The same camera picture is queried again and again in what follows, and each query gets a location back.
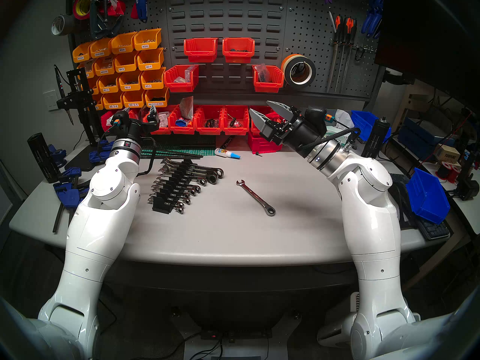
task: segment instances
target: screwdriver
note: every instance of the screwdriver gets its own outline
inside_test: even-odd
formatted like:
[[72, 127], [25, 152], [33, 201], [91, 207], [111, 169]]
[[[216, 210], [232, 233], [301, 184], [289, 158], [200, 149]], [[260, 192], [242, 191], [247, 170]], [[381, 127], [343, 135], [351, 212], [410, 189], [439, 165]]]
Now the screwdriver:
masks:
[[332, 57], [332, 65], [330, 66], [330, 73], [328, 75], [328, 82], [327, 82], [327, 93], [330, 90], [330, 86], [332, 85], [333, 80], [333, 71], [335, 69], [335, 62], [337, 61], [337, 53], [338, 53], [338, 43], [342, 39], [342, 30], [343, 30], [343, 18], [338, 15], [335, 18], [335, 26], [334, 29], [336, 30], [333, 36], [333, 57]]
[[348, 46], [350, 46], [349, 56], [346, 59], [345, 70], [343, 71], [342, 85], [340, 86], [340, 93], [343, 90], [343, 84], [345, 83], [345, 78], [347, 77], [347, 69], [349, 67], [350, 55], [352, 55], [352, 47], [355, 44], [355, 34], [357, 33], [357, 19], [350, 19], [352, 21], [352, 26], [350, 27], [350, 33], [348, 35]]
[[338, 80], [340, 78], [340, 68], [342, 68], [342, 59], [343, 59], [343, 54], [345, 51], [345, 45], [350, 41], [350, 34], [352, 32], [352, 27], [353, 27], [353, 20], [352, 18], [345, 18], [345, 21], [343, 23], [343, 30], [342, 30], [342, 56], [340, 57], [340, 63], [338, 65], [338, 73], [337, 73], [337, 81], [335, 82], [335, 90], [334, 92], [337, 92], [337, 87], [338, 87]]

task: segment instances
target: duct tape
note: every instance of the duct tape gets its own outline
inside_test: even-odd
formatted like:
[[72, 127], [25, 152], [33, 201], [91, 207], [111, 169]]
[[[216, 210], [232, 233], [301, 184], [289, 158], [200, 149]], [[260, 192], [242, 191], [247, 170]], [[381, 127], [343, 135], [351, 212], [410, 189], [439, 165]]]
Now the duct tape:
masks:
[[281, 69], [285, 81], [294, 89], [311, 85], [317, 75], [314, 62], [300, 54], [292, 54], [283, 59]]
[[90, 18], [90, 2], [92, 0], [75, 0], [73, 14], [79, 20]]

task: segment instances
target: blue storage bin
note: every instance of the blue storage bin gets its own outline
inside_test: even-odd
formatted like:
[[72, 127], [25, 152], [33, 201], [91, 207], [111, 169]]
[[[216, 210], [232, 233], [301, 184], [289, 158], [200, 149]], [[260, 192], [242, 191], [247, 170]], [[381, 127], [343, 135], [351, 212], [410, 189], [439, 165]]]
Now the blue storage bin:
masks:
[[443, 187], [435, 175], [415, 168], [412, 179], [406, 184], [412, 211], [419, 217], [440, 224], [450, 210]]
[[[355, 110], [352, 110], [351, 117], [355, 127], [361, 130], [359, 138], [366, 143], [368, 141], [368, 137], [370, 136], [371, 129], [372, 127], [374, 127], [375, 120], [378, 119], [378, 117], [371, 112]], [[384, 143], [387, 141], [388, 138], [390, 138], [391, 134], [392, 127], [388, 128], [387, 135], [383, 140]]]

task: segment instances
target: super glue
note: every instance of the super glue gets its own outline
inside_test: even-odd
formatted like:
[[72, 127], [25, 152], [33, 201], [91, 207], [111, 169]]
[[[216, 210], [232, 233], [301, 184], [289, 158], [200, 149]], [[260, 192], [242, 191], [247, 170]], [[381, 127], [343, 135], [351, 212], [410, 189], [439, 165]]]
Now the super glue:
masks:
[[226, 149], [223, 149], [223, 148], [217, 148], [215, 150], [215, 154], [217, 156], [222, 156], [224, 158], [240, 158], [238, 154], [234, 154], [233, 152], [227, 151]]

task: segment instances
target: cardboard box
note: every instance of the cardboard box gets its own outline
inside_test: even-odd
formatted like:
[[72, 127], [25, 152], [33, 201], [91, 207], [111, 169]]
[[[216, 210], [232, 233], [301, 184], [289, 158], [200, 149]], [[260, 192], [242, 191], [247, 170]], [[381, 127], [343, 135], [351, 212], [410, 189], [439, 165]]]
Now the cardboard box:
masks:
[[437, 145], [435, 149], [435, 157], [440, 162], [448, 162], [449, 164], [454, 164], [460, 158], [460, 154], [454, 147], [449, 147], [447, 145]]

